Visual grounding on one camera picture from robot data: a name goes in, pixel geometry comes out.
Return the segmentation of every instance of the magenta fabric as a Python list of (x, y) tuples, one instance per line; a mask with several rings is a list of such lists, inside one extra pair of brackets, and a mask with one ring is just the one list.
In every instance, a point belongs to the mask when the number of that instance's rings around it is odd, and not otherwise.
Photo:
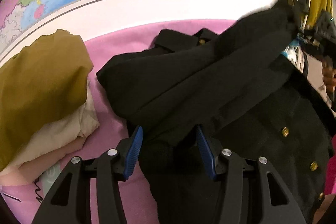
[[(221, 33), (234, 23), (232, 20), (183, 20), (148, 24), (132, 27), (86, 42), (86, 46), (92, 62), (93, 71), (89, 75), (90, 89), (100, 127), (88, 137), (82, 150), (66, 156), (60, 161), (61, 167), (75, 155), (84, 160), (98, 157), (106, 150), (116, 147), (122, 138), (127, 138), (125, 121), (117, 117), (105, 97), (105, 92), (97, 81), (95, 73), (114, 55), (124, 52), (138, 52), (148, 48), (154, 37), (164, 28), (173, 29), (187, 34), (194, 34), (201, 28), (208, 28), (216, 33)], [(333, 157), (328, 165), (325, 193), (336, 193), (336, 157)], [(120, 194), (129, 224), (158, 224), (156, 203), (153, 199), (149, 184), (142, 174), (140, 167), (136, 165), (133, 175), (127, 182), (119, 183)], [(34, 184), (19, 187), (3, 187), (3, 193), (20, 198), (21, 202), (4, 197), (9, 207), (21, 222), (31, 224), (34, 215), (40, 205), (36, 200)], [(91, 214), (92, 224), (98, 224), (98, 211), (96, 204), (95, 180), (91, 183)]]

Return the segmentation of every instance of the button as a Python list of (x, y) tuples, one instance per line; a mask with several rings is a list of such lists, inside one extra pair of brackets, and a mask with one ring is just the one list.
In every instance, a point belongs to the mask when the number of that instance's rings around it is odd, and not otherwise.
[(317, 162), (313, 161), (310, 165), (310, 170), (315, 171), (317, 169), (317, 167), (319, 167), (317, 165)]
[(284, 137), (287, 137), (289, 135), (289, 129), (287, 127), (284, 127), (282, 130), (282, 135)]

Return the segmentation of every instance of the black jacket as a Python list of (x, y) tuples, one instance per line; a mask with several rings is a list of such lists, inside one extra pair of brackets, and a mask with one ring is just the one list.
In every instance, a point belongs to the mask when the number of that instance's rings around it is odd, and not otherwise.
[(336, 125), (320, 95), (279, 55), (297, 22), (280, 0), (221, 35), (162, 30), (154, 48), (115, 56), (97, 73), (114, 112), (143, 126), (139, 161), (161, 224), (211, 222), (219, 185), (205, 176), (189, 134), (199, 123), (240, 156), (269, 158), (312, 220)]

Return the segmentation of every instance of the blue gripper pad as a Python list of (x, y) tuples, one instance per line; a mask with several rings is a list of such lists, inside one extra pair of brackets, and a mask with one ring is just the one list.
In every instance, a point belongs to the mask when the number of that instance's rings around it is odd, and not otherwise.
[(133, 135), (130, 137), (132, 140), (132, 143), (130, 145), (130, 148), (125, 155), (125, 168), (123, 172), (123, 176), (125, 180), (127, 180), (134, 171), (135, 164), (137, 163), (137, 160), (139, 159), (139, 153), (142, 145), (143, 140), (143, 130), (142, 127), (137, 127), (133, 133)]
[(201, 153), (205, 172), (212, 180), (216, 180), (215, 157), (200, 126), (196, 126), (196, 141), (198, 150)]

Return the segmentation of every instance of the white wall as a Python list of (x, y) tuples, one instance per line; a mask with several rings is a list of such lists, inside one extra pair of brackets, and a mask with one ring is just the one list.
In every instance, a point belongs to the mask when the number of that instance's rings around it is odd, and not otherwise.
[(274, 0), (101, 0), (77, 8), (46, 23), (34, 27), (14, 41), (19, 44), (0, 56), (0, 66), (23, 46), (30, 45), (41, 35), (56, 29), (79, 34), (84, 41), (119, 29), (152, 22), (181, 19), (238, 19), (260, 7), (268, 7)]

